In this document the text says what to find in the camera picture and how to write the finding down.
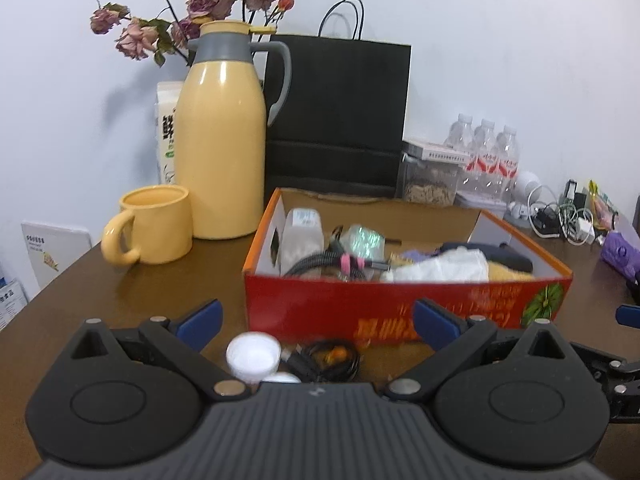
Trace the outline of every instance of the ribbed gray panel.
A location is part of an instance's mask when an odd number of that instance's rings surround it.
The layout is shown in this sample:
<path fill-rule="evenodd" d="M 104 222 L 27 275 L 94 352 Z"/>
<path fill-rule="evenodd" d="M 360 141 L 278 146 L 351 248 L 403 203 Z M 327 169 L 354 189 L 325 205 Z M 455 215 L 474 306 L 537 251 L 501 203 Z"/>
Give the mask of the ribbed gray panel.
<path fill-rule="evenodd" d="M 521 472 L 447 444 L 420 407 L 380 399 L 370 384 L 265 383 L 214 406 L 181 446 L 119 470 L 46 462 L 30 480 L 604 480 L 589 463 Z"/>

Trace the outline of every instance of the water bottle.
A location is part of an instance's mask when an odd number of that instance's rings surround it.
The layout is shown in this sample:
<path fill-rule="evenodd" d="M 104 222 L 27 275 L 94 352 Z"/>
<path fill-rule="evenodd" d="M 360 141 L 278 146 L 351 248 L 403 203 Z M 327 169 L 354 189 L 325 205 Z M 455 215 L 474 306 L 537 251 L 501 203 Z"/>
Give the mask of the water bottle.
<path fill-rule="evenodd" d="M 318 211 L 305 208 L 289 211 L 280 244 L 280 275 L 283 276 L 302 258 L 322 250 L 324 235 Z M 306 272 L 305 277 L 319 278 L 320 269 Z"/>
<path fill-rule="evenodd" d="M 498 146 L 494 134 L 495 123 L 482 120 L 474 132 L 474 146 L 476 155 L 476 191 L 484 195 L 499 197 L 501 188 L 498 169 Z"/>
<path fill-rule="evenodd" d="M 497 147 L 497 175 L 500 178 L 501 195 L 505 195 L 509 192 L 513 178 L 518 172 L 520 148 L 516 140 L 516 130 L 510 126 L 505 126 L 504 130 L 498 134 Z"/>
<path fill-rule="evenodd" d="M 459 114 L 458 120 L 449 129 L 449 137 L 444 141 L 444 145 L 459 152 L 466 152 L 474 136 L 472 121 L 472 116 Z"/>

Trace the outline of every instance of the white logo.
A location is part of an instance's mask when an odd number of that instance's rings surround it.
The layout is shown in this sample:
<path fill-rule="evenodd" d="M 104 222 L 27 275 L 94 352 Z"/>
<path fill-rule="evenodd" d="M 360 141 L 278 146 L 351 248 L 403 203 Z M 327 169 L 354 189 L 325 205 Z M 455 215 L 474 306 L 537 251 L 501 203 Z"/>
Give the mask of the white logo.
<path fill-rule="evenodd" d="M 309 395 L 313 395 L 314 397 L 320 397 L 322 394 L 325 393 L 325 389 L 318 386 L 317 388 L 313 389 L 313 390 L 309 390 Z"/>

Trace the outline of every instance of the wooden tabletop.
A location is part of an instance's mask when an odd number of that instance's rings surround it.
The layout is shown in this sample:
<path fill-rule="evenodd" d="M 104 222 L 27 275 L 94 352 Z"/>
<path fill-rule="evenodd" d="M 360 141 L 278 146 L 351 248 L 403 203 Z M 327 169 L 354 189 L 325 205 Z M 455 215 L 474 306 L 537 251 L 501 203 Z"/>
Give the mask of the wooden tabletop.
<path fill-rule="evenodd" d="M 0 478 L 20 479 L 39 462 L 24 424 L 31 393 L 70 336 L 89 317 L 114 328 L 133 327 L 150 316 L 178 317 L 204 301 L 224 306 L 221 333 L 204 349 L 224 364 L 228 342 L 246 329 L 241 268 L 251 237 L 221 242 L 196 240 L 193 250 L 164 266 L 111 267 L 93 248 L 55 279 L 0 333 Z M 640 331 L 616 324 L 620 303 L 632 303 L 625 282 L 598 260 L 599 248 L 542 240 L 571 267 L 574 283 L 556 323 L 569 340 L 640 360 Z M 410 343 L 367 350 L 360 379 L 386 380 L 429 354 Z M 611 425 L 596 464 L 617 480 L 640 478 L 640 428 Z"/>

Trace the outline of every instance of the white wall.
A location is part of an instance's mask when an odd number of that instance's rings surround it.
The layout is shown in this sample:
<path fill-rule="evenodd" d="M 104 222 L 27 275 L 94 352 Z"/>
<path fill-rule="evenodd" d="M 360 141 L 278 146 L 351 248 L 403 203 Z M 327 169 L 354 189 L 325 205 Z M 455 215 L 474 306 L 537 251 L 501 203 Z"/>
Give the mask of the white wall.
<path fill-rule="evenodd" d="M 111 1 L 142 16 L 162 8 Z M 183 0 L 173 1 L 183 14 Z M 314 34 L 336 1 L 296 0 L 280 30 Z M 443 140 L 459 112 L 499 128 L 506 121 L 518 129 L 523 167 L 556 189 L 594 178 L 632 215 L 640 0 L 364 2 L 364 38 L 413 45 L 407 134 Z M 97 242 L 118 197 L 156 181 L 154 88 L 185 73 L 177 59 L 161 70 L 125 59 L 115 31 L 89 30 L 94 8 L 95 0 L 0 0 L 0 262 L 30 296 L 38 287 L 20 222 L 85 226 Z M 336 17 L 328 32 L 345 28 Z"/>

